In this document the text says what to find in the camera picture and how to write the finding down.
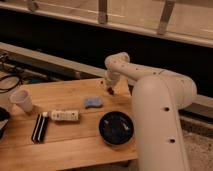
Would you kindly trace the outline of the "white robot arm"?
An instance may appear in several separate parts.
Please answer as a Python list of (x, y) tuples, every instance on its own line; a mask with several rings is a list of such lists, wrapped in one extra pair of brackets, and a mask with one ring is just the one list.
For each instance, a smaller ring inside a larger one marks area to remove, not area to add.
[(195, 82), (166, 69), (133, 64), (125, 52), (108, 56), (105, 66), (109, 90), (122, 75), (135, 81), (132, 112), (139, 170), (190, 171), (178, 111), (195, 100)]

